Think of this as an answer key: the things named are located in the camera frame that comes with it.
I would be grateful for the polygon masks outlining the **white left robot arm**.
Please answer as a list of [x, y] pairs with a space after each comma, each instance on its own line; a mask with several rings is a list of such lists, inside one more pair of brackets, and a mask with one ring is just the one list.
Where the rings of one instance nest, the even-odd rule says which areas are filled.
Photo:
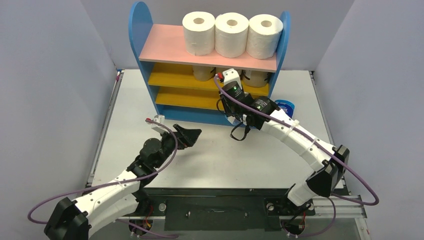
[[149, 199], [143, 190], [156, 177], [166, 160], [177, 150], [192, 147], [201, 129], [187, 129], [174, 124], [174, 131], [157, 124], [160, 138], [147, 139], [135, 160], [103, 187], [74, 200], [60, 200], [44, 234], [50, 240], [88, 240], [94, 233], [114, 220], [135, 213], [143, 215], [149, 209]]

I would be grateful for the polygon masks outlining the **brown printed paper roll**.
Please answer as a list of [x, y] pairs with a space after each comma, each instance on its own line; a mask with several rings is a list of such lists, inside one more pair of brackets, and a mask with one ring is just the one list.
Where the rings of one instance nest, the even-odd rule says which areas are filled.
[[205, 82], [215, 76], [216, 68], [212, 66], [193, 65], [192, 72], [197, 81]]

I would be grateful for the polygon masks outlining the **white roll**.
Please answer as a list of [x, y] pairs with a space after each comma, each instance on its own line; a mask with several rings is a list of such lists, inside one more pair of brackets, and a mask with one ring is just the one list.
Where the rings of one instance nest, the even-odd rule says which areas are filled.
[[215, 49], [215, 17], [205, 11], [187, 13], [182, 19], [186, 51], [205, 56]]
[[283, 22], [274, 15], [258, 14], [250, 18], [246, 52], [255, 59], [271, 58], [277, 48]]
[[215, 19], [215, 50], [225, 58], [236, 58], [246, 51], [249, 20], [237, 12], [220, 14]]

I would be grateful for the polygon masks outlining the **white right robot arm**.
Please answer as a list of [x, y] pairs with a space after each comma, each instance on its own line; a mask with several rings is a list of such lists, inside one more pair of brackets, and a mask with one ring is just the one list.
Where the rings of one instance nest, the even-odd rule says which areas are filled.
[[287, 213], [296, 213], [316, 196], [331, 195], [346, 172], [343, 164], [349, 158], [348, 148], [320, 140], [267, 96], [253, 98], [236, 81], [225, 84], [219, 95], [228, 116], [235, 117], [248, 130], [254, 127], [280, 140], [313, 169], [312, 175], [302, 183], [295, 183], [282, 199]]

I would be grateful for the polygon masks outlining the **blue shelf with coloured boards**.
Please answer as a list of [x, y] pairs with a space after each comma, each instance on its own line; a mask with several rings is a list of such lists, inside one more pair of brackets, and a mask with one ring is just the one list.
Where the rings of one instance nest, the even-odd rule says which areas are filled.
[[183, 27], [156, 24], [145, 2], [135, 2], [129, 13], [128, 36], [132, 53], [146, 84], [154, 108], [159, 115], [176, 121], [228, 125], [220, 113], [219, 90], [214, 81], [198, 81], [192, 67], [228, 67], [270, 74], [262, 87], [245, 85], [253, 97], [270, 97], [283, 65], [291, 33], [291, 16], [280, 15], [282, 33], [275, 54], [268, 59], [255, 59], [248, 53], [226, 58], [217, 52], [194, 56], [186, 51]]

